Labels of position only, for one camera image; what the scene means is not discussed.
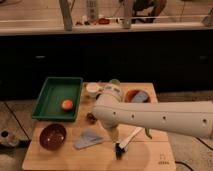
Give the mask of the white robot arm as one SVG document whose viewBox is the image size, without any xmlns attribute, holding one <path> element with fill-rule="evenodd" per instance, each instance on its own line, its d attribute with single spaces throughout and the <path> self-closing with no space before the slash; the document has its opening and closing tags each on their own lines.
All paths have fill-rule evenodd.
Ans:
<svg viewBox="0 0 213 171">
<path fill-rule="evenodd" d="M 123 102 L 124 92 L 107 83 L 94 103 L 92 114 L 106 130 L 119 124 L 213 140 L 213 102 Z"/>
</svg>

